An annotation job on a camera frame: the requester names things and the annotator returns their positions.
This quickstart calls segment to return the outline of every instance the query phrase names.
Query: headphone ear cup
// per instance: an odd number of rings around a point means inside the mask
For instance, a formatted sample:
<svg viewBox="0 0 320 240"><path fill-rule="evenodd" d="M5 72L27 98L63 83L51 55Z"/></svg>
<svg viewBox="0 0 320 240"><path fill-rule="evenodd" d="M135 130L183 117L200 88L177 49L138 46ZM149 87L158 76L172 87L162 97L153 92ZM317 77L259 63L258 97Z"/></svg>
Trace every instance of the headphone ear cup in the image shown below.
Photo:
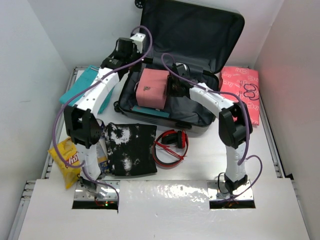
<svg viewBox="0 0 320 240"><path fill-rule="evenodd" d="M182 132L182 148L184 149L186 147L186 132Z"/></svg>
<svg viewBox="0 0 320 240"><path fill-rule="evenodd" d="M175 130L169 130L163 133L162 137L164 138L165 136L168 136L170 134L176 134L177 132Z"/></svg>
<svg viewBox="0 0 320 240"><path fill-rule="evenodd" d="M161 143L165 145L174 144L175 142L177 142L177 133L171 133L161 139Z"/></svg>
<svg viewBox="0 0 320 240"><path fill-rule="evenodd" d="M182 131L178 131L177 133L177 147L178 149L183 149L183 141L182 141Z"/></svg>

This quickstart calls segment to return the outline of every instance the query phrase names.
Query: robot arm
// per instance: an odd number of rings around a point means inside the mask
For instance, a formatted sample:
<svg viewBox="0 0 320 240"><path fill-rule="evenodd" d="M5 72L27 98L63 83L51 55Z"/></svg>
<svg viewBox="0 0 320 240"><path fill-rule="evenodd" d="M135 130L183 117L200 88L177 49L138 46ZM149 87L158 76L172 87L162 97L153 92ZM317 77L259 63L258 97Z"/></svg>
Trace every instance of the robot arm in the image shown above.
<svg viewBox="0 0 320 240"><path fill-rule="evenodd" d="M128 72L128 69L112 73L103 80L102 78L112 70L139 59L142 55L145 38L146 35L142 33L136 33L131 38L119 38L115 50L102 62L101 68L91 84L96 86L85 92L74 106L66 106L64 110L67 135L76 145L79 158L85 160L84 167L92 180L96 180L101 174L97 161L97 142L100 143L107 155L105 141L100 138L103 123L101 120L98 122L96 117L110 91Z"/></svg>
<svg viewBox="0 0 320 240"><path fill-rule="evenodd" d="M188 68L185 64L173 64L172 71L185 79L197 83L189 76ZM191 84L180 81L170 74L168 76L167 94L175 97L187 96L207 108L219 119L219 136L226 146L225 187L232 194L234 190L248 180L245 164L238 165L246 147L246 128L242 109L238 102L226 99L220 94L208 92L209 88L205 83L197 84L206 90L193 87ZM244 107L245 114L248 115L248 108L245 103ZM249 131L250 134L253 131L250 121Z"/></svg>

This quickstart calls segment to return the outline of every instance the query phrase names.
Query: snack bag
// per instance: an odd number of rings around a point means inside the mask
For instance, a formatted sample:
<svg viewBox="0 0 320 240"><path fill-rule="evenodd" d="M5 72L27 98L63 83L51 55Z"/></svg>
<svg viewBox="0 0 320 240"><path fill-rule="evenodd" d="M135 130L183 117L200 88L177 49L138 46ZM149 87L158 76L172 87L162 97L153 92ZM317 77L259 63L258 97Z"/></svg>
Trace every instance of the snack bag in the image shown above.
<svg viewBox="0 0 320 240"><path fill-rule="evenodd" d="M68 137L66 140L60 142L57 145L59 152L63 156L64 160L68 161L69 164L77 166L80 164L76 146ZM62 172L65 188L68 189L78 180L81 168L67 167L59 158L55 148L51 148L49 151L53 160L58 164L60 171Z"/></svg>

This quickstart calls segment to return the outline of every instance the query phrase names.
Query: pink pouch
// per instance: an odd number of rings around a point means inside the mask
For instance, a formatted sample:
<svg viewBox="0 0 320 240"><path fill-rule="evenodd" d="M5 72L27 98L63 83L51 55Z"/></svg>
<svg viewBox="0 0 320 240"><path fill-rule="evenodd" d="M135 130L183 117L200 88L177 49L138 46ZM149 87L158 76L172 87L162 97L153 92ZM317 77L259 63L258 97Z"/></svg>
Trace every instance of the pink pouch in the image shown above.
<svg viewBox="0 0 320 240"><path fill-rule="evenodd" d="M258 72L248 68L226 66L221 71L221 92L231 92L240 97L248 107L251 123L259 125L259 77ZM224 94L226 99L237 102L233 96Z"/></svg>
<svg viewBox="0 0 320 240"><path fill-rule="evenodd" d="M136 100L140 107L164 109L169 72L145 68L136 89Z"/></svg>

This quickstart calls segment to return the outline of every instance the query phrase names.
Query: teal cloth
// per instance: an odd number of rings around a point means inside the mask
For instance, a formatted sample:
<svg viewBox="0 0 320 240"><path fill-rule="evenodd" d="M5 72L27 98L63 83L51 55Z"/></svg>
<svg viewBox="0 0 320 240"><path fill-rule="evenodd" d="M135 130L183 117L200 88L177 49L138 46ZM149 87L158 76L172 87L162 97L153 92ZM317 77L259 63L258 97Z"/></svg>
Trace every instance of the teal cloth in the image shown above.
<svg viewBox="0 0 320 240"><path fill-rule="evenodd" d="M72 85L72 87L67 91L65 94L63 94L59 101L61 104L65 104L69 99L71 99L74 95L80 93L81 91L85 90L86 88L90 87L93 81L95 80L97 74L98 74L99 68L93 65L90 65L84 72L81 74L81 76L75 81L75 83ZM108 106L112 92L114 91L114 88L109 92L109 94L106 96L105 100L103 101L102 105L100 106L100 109L98 111L98 114L101 114L105 108ZM68 105L73 106L81 97L80 95L77 98L75 98L73 101L71 101Z"/></svg>
<svg viewBox="0 0 320 240"><path fill-rule="evenodd" d="M143 113L143 114L150 114L150 115L160 116L160 117L164 117L164 118L169 118L169 116L170 116L170 114L167 113L167 112L157 111L157 110L155 110L153 108L137 106L137 105L135 105L132 108L132 111L138 112L138 113Z"/></svg>

